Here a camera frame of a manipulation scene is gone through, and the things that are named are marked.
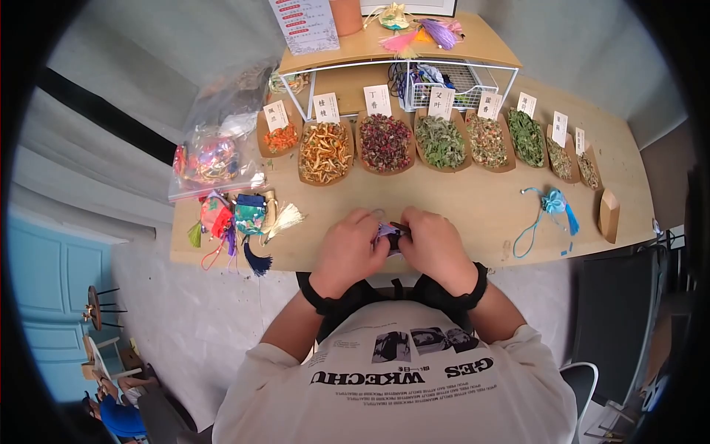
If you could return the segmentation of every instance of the dried herbs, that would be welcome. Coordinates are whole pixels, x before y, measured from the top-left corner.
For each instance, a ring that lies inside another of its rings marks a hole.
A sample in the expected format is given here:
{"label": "dried herbs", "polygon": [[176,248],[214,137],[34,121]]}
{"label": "dried herbs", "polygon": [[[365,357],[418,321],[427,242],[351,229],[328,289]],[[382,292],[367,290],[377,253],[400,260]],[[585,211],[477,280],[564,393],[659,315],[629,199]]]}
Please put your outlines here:
{"label": "dried herbs", "polygon": [[466,129],[471,141],[471,153],[479,165],[490,168],[508,165],[501,124],[470,113],[466,118]]}
{"label": "dried herbs", "polygon": [[550,163],[553,171],[562,179],[572,178],[572,159],[569,154],[552,138],[547,138],[547,152],[550,154]]}
{"label": "dried herbs", "polygon": [[412,161],[408,153],[411,131],[400,120],[373,114],[360,124],[362,160],[380,172],[400,170]]}
{"label": "dried herbs", "polygon": [[512,109],[508,113],[508,128],[518,157],[530,166],[543,166],[545,160],[540,124],[525,112]]}
{"label": "dried herbs", "polygon": [[586,153],[577,154],[577,162],[579,163],[579,170],[584,176],[587,185],[591,188],[598,188],[599,176],[596,174],[596,169],[589,156]]}
{"label": "dried herbs", "polygon": [[296,138],[296,125],[288,122],[285,128],[277,128],[264,135],[264,143],[269,151],[278,153],[292,148],[298,139]]}
{"label": "dried herbs", "polygon": [[348,133],[342,124],[327,122],[309,126],[304,131],[298,164],[306,180],[328,183],[348,171]]}
{"label": "dried herbs", "polygon": [[420,117],[415,129],[426,161],[437,168],[456,168],[464,162],[464,138],[456,124],[442,117]]}

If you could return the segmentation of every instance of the wrist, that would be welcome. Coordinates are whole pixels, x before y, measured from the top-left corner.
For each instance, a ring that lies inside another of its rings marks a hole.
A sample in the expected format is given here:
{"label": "wrist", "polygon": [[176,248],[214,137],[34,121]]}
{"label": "wrist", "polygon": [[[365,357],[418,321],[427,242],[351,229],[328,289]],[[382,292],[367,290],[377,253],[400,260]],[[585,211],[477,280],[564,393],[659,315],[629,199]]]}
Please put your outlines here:
{"label": "wrist", "polygon": [[310,274],[308,282],[310,283],[311,288],[318,293],[318,296],[323,299],[340,299],[349,288],[349,286],[343,288],[342,285],[334,282],[334,280],[331,277],[328,277],[327,274],[323,274],[318,271],[314,271]]}
{"label": "wrist", "polygon": [[473,262],[466,262],[452,270],[447,278],[442,279],[439,284],[444,287],[451,296],[458,298],[464,294],[471,293],[478,283],[479,270]]}

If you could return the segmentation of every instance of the terracotta pot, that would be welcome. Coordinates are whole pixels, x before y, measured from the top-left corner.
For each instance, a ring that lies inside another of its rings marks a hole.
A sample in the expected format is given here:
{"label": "terracotta pot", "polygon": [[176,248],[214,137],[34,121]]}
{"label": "terracotta pot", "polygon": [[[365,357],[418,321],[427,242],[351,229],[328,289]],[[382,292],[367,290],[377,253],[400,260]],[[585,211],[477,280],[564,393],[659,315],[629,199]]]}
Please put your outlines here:
{"label": "terracotta pot", "polygon": [[360,0],[330,0],[330,11],[338,37],[349,36],[362,29]]}

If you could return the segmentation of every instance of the white wire rack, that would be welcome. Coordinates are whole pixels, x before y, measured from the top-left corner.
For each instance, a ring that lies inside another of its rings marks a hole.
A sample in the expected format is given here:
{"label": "white wire rack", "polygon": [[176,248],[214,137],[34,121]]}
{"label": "white wire rack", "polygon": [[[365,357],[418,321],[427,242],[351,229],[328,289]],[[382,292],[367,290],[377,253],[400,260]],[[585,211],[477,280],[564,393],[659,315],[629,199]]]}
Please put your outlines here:
{"label": "white wire rack", "polygon": [[[456,87],[456,96],[459,98],[457,102],[454,100],[454,107],[457,109],[471,109],[477,108],[479,100],[481,98],[481,93],[484,91],[498,92],[498,85],[496,81],[491,76],[490,70],[507,70],[511,72],[510,80],[506,85],[506,89],[503,92],[503,101],[506,100],[510,88],[513,86],[515,81],[515,76],[518,75],[520,68],[509,67],[509,66],[499,66],[499,65],[483,65],[481,63],[472,63],[468,60],[426,60],[426,59],[406,59],[406,60],[368,60],[366,62],[355,62],[355,63],[344,63],[342,65],[330,65],[322,67],[314,67],[307,70],[295,71],[295,72],[285,72],[279,77],[281,81],[286,86],[286,91],[288,92],[291,100],[293,100],[294,105],[298,108],[301,117],[304,121],[312,120],[311,112],[313,110],[313,91],[316,83],[316,74],[318,71],[323,70],[336,70],[343,67],[351,66],[362,66],[362,65],[377,65],[381,63],[387,64],[406,64],[406,72],[410,72],[413,63],[424,63],[426,65],[436,66],[441,72],[448,74],[452,84]],[[310,91],[308,95],[308,108],[307,111],[303,109],[298,103],[295,94],[288,85],[287,75],[302,74],[305,72],[311,73],[310,78]],[[417,108],[428,107],[429,101],[428,96],[425,96],[430,92],[432,86],[444,86],[441,84],[422,84],[407,81],[405,82],[405,94],[404,97],[408,98],[403,103],[403,108],[406,112],[412,112]],[[416,95],[417,89],[421,95],[418,97]]]}
{"label": "white wire rack", "polygon": [[[468,63],[465,60],[458,60],[461,63]],[[435,67],[448,77],[456,92],[454,93],[454,108],[457,109],[477,109],[481,101],[482,92],[492,92],[498,94],[498,84],[491,76],[487,67],[472,65],[451,65],[449,63],[426,63]],[[438,82],[418,82],[415,77],[407,76],[408,95],[405,101],[407,111],[417,108],[429,107],[429,98],[432,87],[447,87]]]}

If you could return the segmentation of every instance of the white chair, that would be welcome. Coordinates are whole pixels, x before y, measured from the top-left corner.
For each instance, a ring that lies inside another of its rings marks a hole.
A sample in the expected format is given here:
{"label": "white chair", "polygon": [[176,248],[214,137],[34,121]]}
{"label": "white chair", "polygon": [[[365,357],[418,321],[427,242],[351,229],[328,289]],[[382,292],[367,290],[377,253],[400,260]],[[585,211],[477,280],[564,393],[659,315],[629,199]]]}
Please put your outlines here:
{"label": "white chair", "polygon": [[591,362],[573,362],[559,369],[565,382],[572,387],[577,398],[577,425],[574,427],[572,444],[579,442],[579,426],[586,408],[594,394],[596,382],[599,380],[599,369]]}
{"label": "white chair", "polygon": [[[132,374],[142,372],[141,369],[126,370],[126,368],[124,367],[124,363],[121,361],[121,355],[119,354],[119,346],[116,345],[116,342],[118,342],[118,340],[119,340],[118,336],[111,338],[107,341],[99,342],[98,344],[95,343],[94,340],[89,335],[87,335],[86,338],[89,341],[92,354],[94,355],[94,369],[102,374],[105,374],[107,378],[115,380],[115,379],[118,379],[121,377],[127,377],[127,376],[131,376]],[[115,374],[109,373],[109,369],[106,367],[106,363],[104,362],[104,358],[101,356],[101,352],[99,351],[100,348],[107,347],[109,345],[113,345],[114,349],[116,349],[116,356],[119,357],[119,362],[121,363],[122,372],[120,372],[120,373],[115,373]]]}

